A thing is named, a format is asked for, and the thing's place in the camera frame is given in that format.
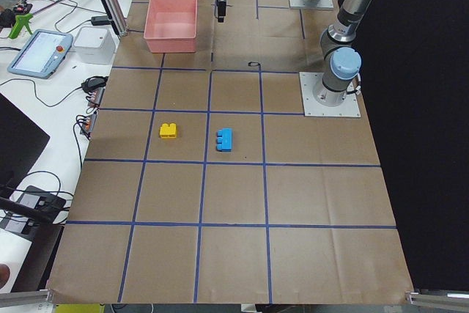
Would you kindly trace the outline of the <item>green handled grabber tool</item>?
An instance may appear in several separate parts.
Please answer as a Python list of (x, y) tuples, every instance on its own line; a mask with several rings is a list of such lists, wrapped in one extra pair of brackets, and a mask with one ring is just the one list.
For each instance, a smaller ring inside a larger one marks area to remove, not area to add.
[(15, 24), (12, 27), (9, 38), (16, 39), (18, 35), (21, 33), (22, 29), (25, 28), (29, 34), (32, 34), (30, 29), (30, 20), (33, 18), (31, 13), (25, 15), (16, 15), (15, 16)]

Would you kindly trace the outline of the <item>blue teach pendant tablet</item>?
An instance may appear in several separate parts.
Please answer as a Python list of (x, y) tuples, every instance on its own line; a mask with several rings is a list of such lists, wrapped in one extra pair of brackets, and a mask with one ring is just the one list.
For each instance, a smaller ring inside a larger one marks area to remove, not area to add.
[(71, 34), (38, 29), (12, 60), (7, 71), (47, 79), (60, 66), (72, 44)]

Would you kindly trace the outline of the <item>yellow toy block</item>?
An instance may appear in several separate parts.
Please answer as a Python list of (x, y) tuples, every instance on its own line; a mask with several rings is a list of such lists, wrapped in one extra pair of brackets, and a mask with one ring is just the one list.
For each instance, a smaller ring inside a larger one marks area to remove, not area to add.
[(162, 123), (159, 128), (159, 137), (161, 139), (177, 138), (177, 124), (174, 122)]

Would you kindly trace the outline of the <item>brown paper table cover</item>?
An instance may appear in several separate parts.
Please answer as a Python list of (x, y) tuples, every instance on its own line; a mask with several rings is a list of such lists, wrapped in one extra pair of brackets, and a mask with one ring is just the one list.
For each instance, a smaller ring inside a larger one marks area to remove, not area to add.
[[(153, 54), (133, 0), (48, 283), (55, 303), (400, 304), (412, 288), (365, 108), (306, 117), (336, 11), (199, 0)], [(162, 123), (177, 138), (161, 139)], [(216, 133), (232, 129), (232, 151)]]

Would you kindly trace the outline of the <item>blue toy block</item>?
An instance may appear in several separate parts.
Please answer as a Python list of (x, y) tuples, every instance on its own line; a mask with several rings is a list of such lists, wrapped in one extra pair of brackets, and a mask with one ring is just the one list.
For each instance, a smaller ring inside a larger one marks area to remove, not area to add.
[(232, 129), (222, 128), (216, 133), (216, 150), (219, 152), (232, 151)]

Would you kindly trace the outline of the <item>white square box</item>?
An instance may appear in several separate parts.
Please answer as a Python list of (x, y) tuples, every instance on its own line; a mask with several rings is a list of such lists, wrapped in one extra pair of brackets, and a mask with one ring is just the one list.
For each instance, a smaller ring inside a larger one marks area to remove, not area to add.
[(94, 65), (109, 65), (116, 48), (108, 29), (91, 26), (80, 29), (73, 47), (82, 62)]

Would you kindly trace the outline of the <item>black power adapter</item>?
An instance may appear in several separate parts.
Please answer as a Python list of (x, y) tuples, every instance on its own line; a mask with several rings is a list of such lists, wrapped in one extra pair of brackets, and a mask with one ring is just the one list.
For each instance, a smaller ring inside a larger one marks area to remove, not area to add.
[(110, 24), (110, 20), (107, 16), (93, 16), (90, 19), (90, 22), (93, 26), (105, 26)]

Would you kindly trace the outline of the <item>pink plastic box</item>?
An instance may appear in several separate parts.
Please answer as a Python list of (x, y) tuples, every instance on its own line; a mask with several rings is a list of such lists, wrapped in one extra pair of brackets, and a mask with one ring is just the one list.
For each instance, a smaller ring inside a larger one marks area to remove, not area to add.
[(144, 39), (151, 53), (194, 53), (198, 0), (149, 0)]

